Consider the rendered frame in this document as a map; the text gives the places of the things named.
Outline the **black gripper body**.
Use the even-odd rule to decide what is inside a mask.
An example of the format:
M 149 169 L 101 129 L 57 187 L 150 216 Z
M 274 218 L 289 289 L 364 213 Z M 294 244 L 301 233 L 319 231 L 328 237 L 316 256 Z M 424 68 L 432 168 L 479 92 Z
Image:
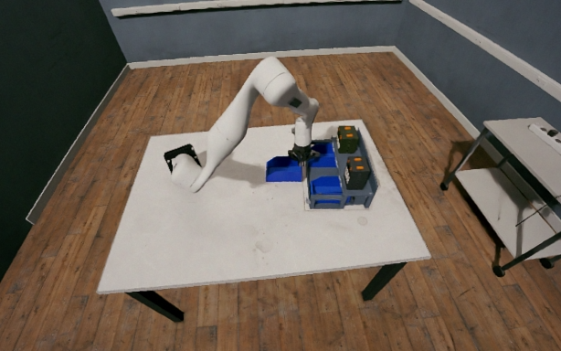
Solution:
M 297 151 L 297 150 L 298 151 Z M 306 152 L 307 154 L 309 154 L 312 151 L 311 148 L 311 144 L 307 145 L 307 146 L 299 146 L 296 143 L 293 144 L 293 148 L 292 151 L 298 156 L 298 152 L 301 152 L 301 156 L 303 156 L 303 152 Z M 306 154 L 306 155 L 307 155 Z

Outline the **grey metal shelf rack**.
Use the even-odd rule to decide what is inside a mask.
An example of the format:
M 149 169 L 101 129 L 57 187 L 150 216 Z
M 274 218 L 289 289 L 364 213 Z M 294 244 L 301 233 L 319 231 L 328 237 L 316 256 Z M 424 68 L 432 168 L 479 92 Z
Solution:
M 334 157 L 337 167 L 308 167 L 307 161 L 305 161 L 308 198 L 309 198 L 309 199 L 306 198 L 306 204 L 309 204 L 309 209 L 344 209 L 344 204 L 364 205 L 364 208 L 370 207 L 370 204 L 378 189 L 378 184 L 359 128 L 357 129 L 357 135 L 359 140 L 354 154 L 339 154 L 337 149 L 337 144 L 335 141 L 336 137 L 332 138 L 331 136 L 331 140 L 312 140 L 312 144 L 333 144 L 333 152 L 334 152 Z M 346 185 L 344 181 L 344 170 L 346 167 L 348 156 L 365 156 L 366 158 L 370 173 L 365 182 L 364 189 L 346 190 Z M 321 176 L 339 176 L 340 185 L 342 188 L 342 194 L 341 195 L 311 195 L 311 190 L 309 190 L 311 181 Z M 347 197 L 351 197 L 349 203 L 345 203 Z M 314 204 L 315 200 L 340 200 L 340 202 Z

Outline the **dark green tool case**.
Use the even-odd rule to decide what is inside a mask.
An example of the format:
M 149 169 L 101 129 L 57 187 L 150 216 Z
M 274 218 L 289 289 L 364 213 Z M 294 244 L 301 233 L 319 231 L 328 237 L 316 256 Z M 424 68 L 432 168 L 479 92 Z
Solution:
M 336 144 L 339 154 L 354 154 L 358 143 L 358 135 L 354 125 L 339 125 Z

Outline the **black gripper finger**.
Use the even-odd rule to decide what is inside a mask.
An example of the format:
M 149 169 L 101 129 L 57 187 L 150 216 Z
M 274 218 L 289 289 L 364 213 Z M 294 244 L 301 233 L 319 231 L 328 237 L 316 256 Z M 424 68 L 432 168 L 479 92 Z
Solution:
M 292 150 L 288 150 L 288 156 L 292 158 L 294 161 L 298 161 L 298 166 L 301 167 L 301 152 L 298 152 L 298 157 L 293 153 Z
M 315 150 L 312 150 L 308 155 L 306 155 L 306 152 L 303 152 L 302 167 L 304 166 L 304 162 L 305 162 L 305 161 L 309 161 L 309 160 L 312 159 L 315 155 L 316 155 Z

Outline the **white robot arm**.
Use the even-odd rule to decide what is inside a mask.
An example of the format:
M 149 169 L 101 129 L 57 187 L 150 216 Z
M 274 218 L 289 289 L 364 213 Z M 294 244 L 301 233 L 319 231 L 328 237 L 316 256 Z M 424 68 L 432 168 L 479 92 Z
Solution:
M 192 158 L 185 159 L 187 154 L 180 154 L 177 160 L 172 159 L 173 165 L 175 162 L 171 176 L 174 184 L 191 193 L 197 193 L 206 184 L 245 138 L 251 109 L 259 94 L 273 106 L 290 108 L 293 113 L 302 115 L 296 119 L 295 127 L 291 128 L 294 142 L 299 146 L 307 146 L 312 142 L 312 123 L 319 109 L 318 101 L 308 98 L 298 88 L 294 77 L 277 58 L 268 57 L 252 71 L 237 97 L 208 132 L 206 168 L 195 165 Z

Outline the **black tool case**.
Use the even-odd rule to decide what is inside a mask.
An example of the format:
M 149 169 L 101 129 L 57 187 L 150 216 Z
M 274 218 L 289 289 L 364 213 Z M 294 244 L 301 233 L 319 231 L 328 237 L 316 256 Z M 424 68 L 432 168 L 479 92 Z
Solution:
M 364 189 L 369 173 L 365 156 L 348 156 L 344 170 L 346 190 Z

